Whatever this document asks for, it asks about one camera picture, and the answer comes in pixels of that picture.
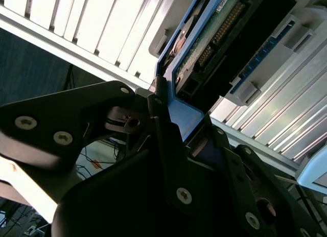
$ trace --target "blue metal frame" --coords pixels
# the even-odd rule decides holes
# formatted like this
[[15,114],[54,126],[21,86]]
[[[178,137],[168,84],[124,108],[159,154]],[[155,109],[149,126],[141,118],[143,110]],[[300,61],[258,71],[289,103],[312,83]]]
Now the blue metal frame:
[[[192,11],[197,0],[193,0],[191,6],[189,7],[186,15],[184,16],[183,20],[177,27],[173,37],[165,47],[163,53],[159,58],[159,62],[156,66],[156,74],[158,73],[159,66],[164,60],[164,56],[168,53],[169,47],[174,43],[179,30],[182,28],[183,24],[185,23],[186,19],[188,18],[189,14]],[[210,19],[211,15],[214,13],[215,9],[220,4],[221,0],[210,0],[206,8],[204,9],[202,15],[200,16],[199,20],[195,24],[193,30],[191,31],[190,35],[188,36],[185,44],[183,45],[182,49],[175,57],[173,62],[170,64],[168,69],[166,70],[164,77],[166,77],[168,81],[168,108],[170,111],[170,117],[172,122],[176,123],[179,126],[180,133],[182,135],[183,140],[185,140],[190,133],[195,129],[195,127],[200,123],[203,119],[204,114],[192,107],[191,105],[187,104],[186,102],[177,98],[175,93],[175,73],[182,63],[184,57],[187,55],[189,50],[191,49],[192,45],[194,44],[195,40],[201,33],[202,29]]]

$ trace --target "white surface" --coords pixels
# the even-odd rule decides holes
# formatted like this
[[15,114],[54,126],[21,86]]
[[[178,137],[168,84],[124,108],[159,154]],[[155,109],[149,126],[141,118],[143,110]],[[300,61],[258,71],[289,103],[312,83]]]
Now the white surface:
[[327,139],[327,21],[291,56],[249,107],[221,101],[212,117],[300,163]]
[[5,0],[4,5],[9,10],[25,16],[26,3],[27,0]]
[[77,33],[77,45],[94,53],[114,0],[88,0]]
[[56,0],[33,0],[30,20],[49,29]]
[[48,223],[52,223],[57,203],[15,162],[0,157],[0,179],[9,182]]
[[[22,9],[19,18],[3,6],[0,10],[7,17],[3,23],[9,24],[4,29],[11,28],[11,33],[24,35],[25,40],[99,78],[112,80],[117,75],[148,88],[157,63],[148,47],[173,1],[27,0],[30,19],[24,17]],[[26,0],[15,3],[24,4]],[[50,26],[54,26],[54,32],[49,31]],[[128,72],[132,63],[134,69]],[[140,78],[134,76],[136,72],[140,72]]]
[[142,88],[147,89],[150,86],[139,78],[2,6],[0,6],[0,27],[103,80],[116,80],[112,76],[115,73]]
[[64,38],[68,41],[72,41],[78,21],[80,19],[85,0],[74,0],[72,5],[71,13],[69,14],[69,19],[66,25]]
[[149,46],[173,2],[174,0],[162,1],[161,7],[157,11],[140,47],[138,48],[133,62],[128,68],[128,72],[132,75],[135,75],[136,72],[140,72],[140,79],[146,82],[153,80],[155,66],[158,62],[158,59],[149,53]]
[[59,36],[63,36],[65,32],[73,1],[74,0],[59,0],[54,22],[54,32]]
[[115,64],[144,0],[118,0],[99,42],[99,57]]
[[130,66],[144,33],[149,27],[155,12],[160,6],[160,2],[161,0],[147,0],[146,4],[143,6],[143,8],[141,8],[141,14],[136,19],[119,55],[118,61],[121,63],[119,68],[127,70]]

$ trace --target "green circuit board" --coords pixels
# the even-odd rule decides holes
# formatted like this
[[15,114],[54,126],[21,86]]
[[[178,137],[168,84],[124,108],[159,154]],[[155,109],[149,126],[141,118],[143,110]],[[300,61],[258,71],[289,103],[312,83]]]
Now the green circuit board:
[[177,69],[175,78],[182,78],[182,74],[199,59],[238,1],[239,0],[222,0],[190,51],[185,56],[180,67]]

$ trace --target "black metal bracket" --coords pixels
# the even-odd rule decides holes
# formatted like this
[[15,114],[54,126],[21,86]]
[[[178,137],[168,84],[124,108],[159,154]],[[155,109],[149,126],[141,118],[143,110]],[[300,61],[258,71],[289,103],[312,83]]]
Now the black metal bracket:
[[67,171],[81,149],[112,132],[107,112],[128,107],[131,88],[111,81],[0,107],[0,154],[38,168]]

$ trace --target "screw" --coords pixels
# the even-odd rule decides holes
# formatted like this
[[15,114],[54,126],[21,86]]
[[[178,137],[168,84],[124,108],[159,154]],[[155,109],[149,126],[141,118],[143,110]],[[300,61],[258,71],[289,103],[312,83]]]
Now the screw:
[[15,125],[23,130],[32,130],[34,127],[36,127],[37,122],[32,117],[20,116],[15,119]]
[[309,233],[304,228],[300,228],[300,232],[303,237],[310,237]]
[[161,101],[160,99],[158,99],[158,98],[155,98],[155,101],[156,101],[157,103],[162,104],[162,101]]
[[192,195],[183,187],[180,187],[176,191],[177,198],[185,205],[189,205],[192,202]]
[[220,128],[217,128],[217,131],[218,131],[218,133],[221,134],[221,135],[224,134],[224,131],[223,131],[222,129],[220,129]]
[[252,228],[256,230],[260,229],[260,222],[253,213],[247,212],[245,218]]
[[126,88],[124,88],[124,87],[121,87],[121,91],[122,91],[123,93],[129,94],[129,90],[126,89]]
[[251,154],[251,150],[249,150],[248,148],[244,148],[244,150],[247,154]]
[[53,135],[53,139],[60,145],[68,145],[73,141],[72,135],[65,131],[58,131]]

